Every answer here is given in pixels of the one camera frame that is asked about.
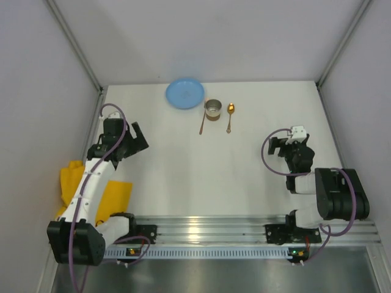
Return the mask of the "yellow cartoon placemat cloth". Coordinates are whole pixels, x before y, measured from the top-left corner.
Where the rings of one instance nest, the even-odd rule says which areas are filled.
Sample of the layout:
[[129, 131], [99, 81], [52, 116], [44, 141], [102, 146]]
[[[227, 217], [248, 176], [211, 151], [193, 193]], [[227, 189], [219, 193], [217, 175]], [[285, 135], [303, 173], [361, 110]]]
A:
[[[71, 199], [81, 182], [84, 169], [82, 161], [70, 161], [67, 167], [60, 170], [62, 207], [57, 211], [56, 220], [59, 219], [71, 203]], [[121, 181], [108, 182], [95, 217], [96, 226], [103, 224], [114, 213], [126, 212], [132, 188], [132, 183]]]

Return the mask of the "copper fork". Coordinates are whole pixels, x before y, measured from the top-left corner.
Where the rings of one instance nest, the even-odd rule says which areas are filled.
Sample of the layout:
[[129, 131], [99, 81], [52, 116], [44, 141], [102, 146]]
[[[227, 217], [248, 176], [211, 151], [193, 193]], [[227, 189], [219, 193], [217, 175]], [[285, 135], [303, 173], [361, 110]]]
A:
[[203, 134], [203, 127], [204, 127], [205, 118], [206, 118], [206, 103], [207, 103], [207, 101], [208, 101], [208, 98], [205, 98], [204, 104], [203, 104], [203, 117], [202, 117], [202, 122], [201, 122], [201, 125], [200, 125], [200, 129], [199, 129], [199, 135], [200, 136]]

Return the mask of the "blue round plate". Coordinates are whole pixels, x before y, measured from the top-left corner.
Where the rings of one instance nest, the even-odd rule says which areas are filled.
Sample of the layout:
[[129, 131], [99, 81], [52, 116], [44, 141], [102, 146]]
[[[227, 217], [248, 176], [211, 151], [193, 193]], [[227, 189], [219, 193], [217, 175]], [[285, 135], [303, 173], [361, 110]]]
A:
[[192, 109], [205, 99], [205, 89], [194, 78], [180, 78], [167, 86], [165, 97], [174, 108]]

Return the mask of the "copper spoon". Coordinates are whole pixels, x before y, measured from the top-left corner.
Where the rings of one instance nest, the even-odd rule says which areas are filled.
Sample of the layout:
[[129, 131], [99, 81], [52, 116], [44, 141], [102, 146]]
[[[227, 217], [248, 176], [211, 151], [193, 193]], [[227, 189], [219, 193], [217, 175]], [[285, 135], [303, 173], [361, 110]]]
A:
[[233, 103], [230, 103], [228, 106], [227, 106], [227, 113], [229, 115], [229, 118], [228, 118], [228, 125], [227, 125], [227, 129], [226, 129], [226, 132], [228, 134], [231, 133], [231, 121], [232, 121], [232, 114], [235, 112], [235, 105]]

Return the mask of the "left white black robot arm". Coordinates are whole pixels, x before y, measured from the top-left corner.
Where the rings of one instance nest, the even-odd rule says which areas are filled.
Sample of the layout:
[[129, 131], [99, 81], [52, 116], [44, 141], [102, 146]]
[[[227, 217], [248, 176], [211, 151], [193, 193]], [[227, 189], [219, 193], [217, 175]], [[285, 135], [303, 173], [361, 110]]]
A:
[[96, 215], [119, 164], [147, 148], [139, 124], [129, 124], [121, 110], [103, 120], [103, 133], [87, 152], [85, 170], [73, 198], [46, 230], [56, 262], [97, 266], [110, 245], [137, 237], [133, 214], [115, 212], [101, 225], [96, 224]]

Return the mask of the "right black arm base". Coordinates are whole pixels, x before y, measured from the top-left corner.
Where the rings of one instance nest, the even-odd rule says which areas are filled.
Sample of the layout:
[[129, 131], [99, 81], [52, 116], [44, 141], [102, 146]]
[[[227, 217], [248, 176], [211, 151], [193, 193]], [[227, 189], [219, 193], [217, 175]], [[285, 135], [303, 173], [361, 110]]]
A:
[[268, 244], [305, 244], [309, 241], [311, 244], [321, 243], [319, 229], [298, 228], [296, 226], [287, 226], [286, 224], [268, 224], [265, 225], [266, 241]]

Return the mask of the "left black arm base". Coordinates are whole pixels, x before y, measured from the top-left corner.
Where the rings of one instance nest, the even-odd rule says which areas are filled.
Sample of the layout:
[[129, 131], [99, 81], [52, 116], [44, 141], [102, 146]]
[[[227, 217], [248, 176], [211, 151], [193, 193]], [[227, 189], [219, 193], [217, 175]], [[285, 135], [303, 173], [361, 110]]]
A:
[[158, 227], [156, 225], [149, 224], [137, 224], [131, 231], [131, 236], [145, 236], [147, 237], [151, 244], [156, 243]]

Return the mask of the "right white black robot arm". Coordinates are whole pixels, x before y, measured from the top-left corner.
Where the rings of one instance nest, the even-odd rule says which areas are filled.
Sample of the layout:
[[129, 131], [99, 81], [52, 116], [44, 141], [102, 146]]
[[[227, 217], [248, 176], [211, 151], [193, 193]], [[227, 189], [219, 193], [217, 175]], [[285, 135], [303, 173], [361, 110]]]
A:
[[369, 216], [370, 205], [354, 169], [315, 168], [312, 169], [315, 152], [307, 146], [310, 138], [306, 135], [287, 135], [285, 138], [268, 137], [267, 153], [284, 158], [288, 172], [272, 172], [285, 177], [287, 190], [291, 194], [313, 195], [315, 202], [306, 208], [292, 212], [296, 226], [299, 228], [325, 229], [326, 222], [345, 220], [346, 228], [337, 235], [345, 234], [355, 220]]

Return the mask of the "metal cup brown band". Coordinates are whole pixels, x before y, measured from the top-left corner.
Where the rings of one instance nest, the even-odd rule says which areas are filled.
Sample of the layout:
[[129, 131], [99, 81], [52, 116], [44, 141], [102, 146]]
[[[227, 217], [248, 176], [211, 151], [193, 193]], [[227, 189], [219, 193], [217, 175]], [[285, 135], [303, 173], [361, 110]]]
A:
[[205, 103], [206, 118], [216, 121], [221, 116], [222, 103], [218, 99], [208, 99]]

